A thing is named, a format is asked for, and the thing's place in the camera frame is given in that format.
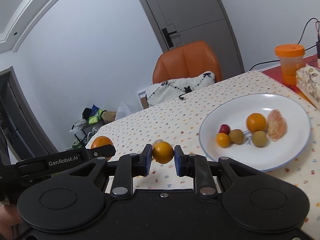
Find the person's hand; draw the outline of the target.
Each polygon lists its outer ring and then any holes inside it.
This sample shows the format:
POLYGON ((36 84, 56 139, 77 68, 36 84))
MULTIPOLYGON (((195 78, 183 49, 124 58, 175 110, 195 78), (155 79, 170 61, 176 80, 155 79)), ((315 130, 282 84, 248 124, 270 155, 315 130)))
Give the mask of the person's hand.
POLYGON ((22 220, 16 205, 1 206, 1 239, 14 239, 12 227, 21 224, 22 220))

